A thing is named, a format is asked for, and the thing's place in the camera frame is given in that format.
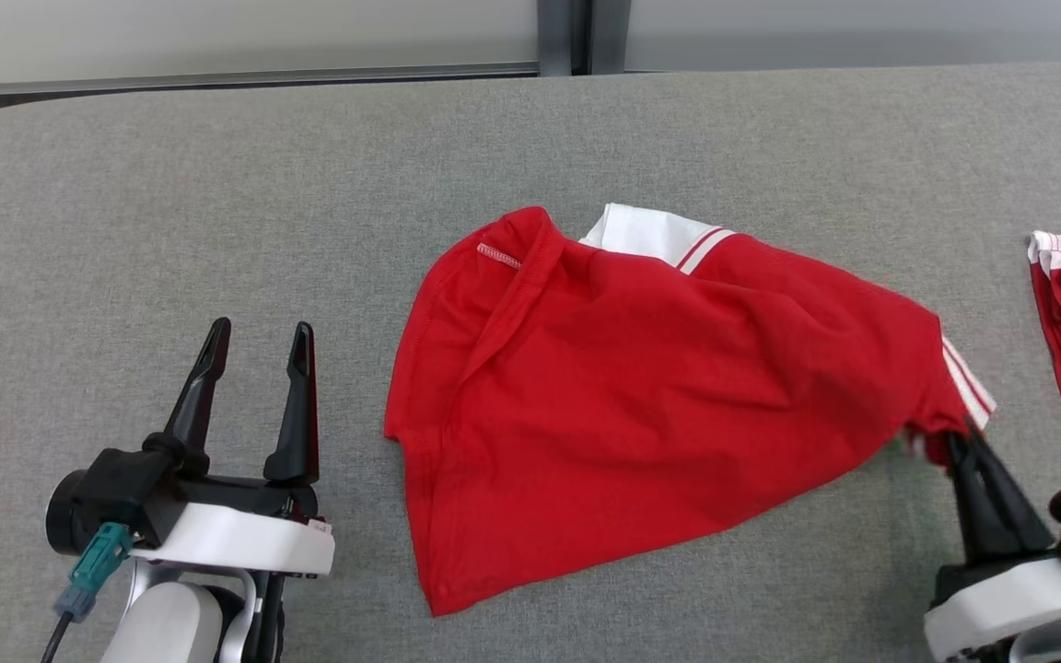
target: gray table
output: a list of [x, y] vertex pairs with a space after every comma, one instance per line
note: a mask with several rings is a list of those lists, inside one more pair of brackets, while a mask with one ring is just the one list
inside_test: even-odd
[[[997, 396], [991, 440], [1061, 487], [1061, 404], [1024, 238], [1061, 232], [1061, 65], [646, 74], [150, 92], [0, 109], [0, 660], [37, 660], [71, 559], [56, 479], [164, 422], [207, 324], [234, 324], [210, 452], [256, 474], [292, 326], [317, 339], [329, 579], [286, 660], [927, 660], [960, 552], [942, 475], [887, 450], [719, 534], [431, 620], [400, 450], [380, 436], [410, 302], [515, 207], [577, 238], [606, 202], [750, 232], [938, 312]], [[126, 579], [73, 626], [93, 660]]]

